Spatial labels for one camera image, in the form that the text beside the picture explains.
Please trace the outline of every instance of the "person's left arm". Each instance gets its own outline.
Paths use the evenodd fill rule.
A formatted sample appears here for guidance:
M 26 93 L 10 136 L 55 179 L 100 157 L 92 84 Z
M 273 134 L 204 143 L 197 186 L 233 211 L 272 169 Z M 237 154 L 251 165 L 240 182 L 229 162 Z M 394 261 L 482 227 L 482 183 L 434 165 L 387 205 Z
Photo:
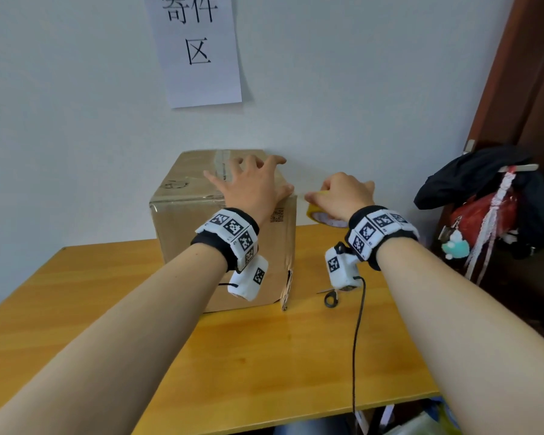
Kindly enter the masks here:
M 234 179 L 206 176 L 228 207 L 261 225 L 293 187 L 274 187 L 277 163 L 232 160 Z M 0 434 L 128 434 L 196 327 L 227 262 L 194 244 L 89 326 L 0 409 Z

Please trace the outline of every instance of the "forearm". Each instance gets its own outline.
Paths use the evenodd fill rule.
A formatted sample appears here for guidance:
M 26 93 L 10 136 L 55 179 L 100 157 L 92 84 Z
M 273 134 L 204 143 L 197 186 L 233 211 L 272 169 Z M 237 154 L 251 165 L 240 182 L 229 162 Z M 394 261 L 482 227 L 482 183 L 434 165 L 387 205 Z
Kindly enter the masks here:
M 413 240 L 377 261 L 465 433 L 544 433 L 544 339 Z
M 0 434 L 131 433 L 226 267 L 203 244 L 167 263 L 0 409 Z

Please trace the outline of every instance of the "person's left hand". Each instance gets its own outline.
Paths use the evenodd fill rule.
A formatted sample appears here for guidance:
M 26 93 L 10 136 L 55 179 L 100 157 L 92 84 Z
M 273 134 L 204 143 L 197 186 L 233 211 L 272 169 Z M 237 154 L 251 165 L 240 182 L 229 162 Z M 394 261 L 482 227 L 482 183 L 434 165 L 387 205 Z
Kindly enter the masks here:
M 244 170 L 240 163 L 240 158 L 228 162 L 232 171 L 231 182 L 224 182 L 208 171 L 203 171 L 203 175 L 224 194 L 226 206 L 246 212 L 261 227 L 272 215 L 276 204 L 294 191 L 290 183 L 278 188 L 274 186 L 276 165 L 283 165 L 286 159 L 271 155 L 263 162 L 254 155 L 248 155 L 244 160 Z

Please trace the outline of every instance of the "black scissors handle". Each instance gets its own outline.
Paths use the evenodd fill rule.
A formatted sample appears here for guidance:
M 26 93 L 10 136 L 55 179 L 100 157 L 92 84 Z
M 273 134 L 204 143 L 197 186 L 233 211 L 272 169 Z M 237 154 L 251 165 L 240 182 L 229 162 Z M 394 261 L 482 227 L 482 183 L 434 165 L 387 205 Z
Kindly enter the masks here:
M 334 308 L 339 304 L 339 297 L 336 294 L 336 290 L 329 291 L 324 295 L 324 304 L 328 308 Z

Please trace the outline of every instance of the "cardboard box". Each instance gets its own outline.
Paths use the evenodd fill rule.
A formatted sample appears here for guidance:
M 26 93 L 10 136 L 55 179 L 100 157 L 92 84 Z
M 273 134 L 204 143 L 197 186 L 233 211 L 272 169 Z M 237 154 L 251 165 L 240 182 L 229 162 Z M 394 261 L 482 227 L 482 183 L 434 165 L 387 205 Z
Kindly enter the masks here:
M 189 246 L 200 225 L 225 207 L 221 192 L 203 176 L 203 171 L 231 181 L 227 161 L 249 154 L 262 160 L 267 157 L 262 150 L 186 151 L 178 157 L 149 203 L 166 263 Z M 275 181 L 286 182 L 279 170 Z M 278 308 L 285 310 L 292 282 L 295 230 L 296 196 L 291 195 L 278 204 L 270 222 L 260 226 L 259 253 L 269 266 L 256 299 L 248 302 L 228 293 L 226 286 L 218 286 L 206 311 L 265 305 L 278 300 L 281 303 Z M 228 282 L 231 276 L 231 271 L 226 273 L 222 282 Z

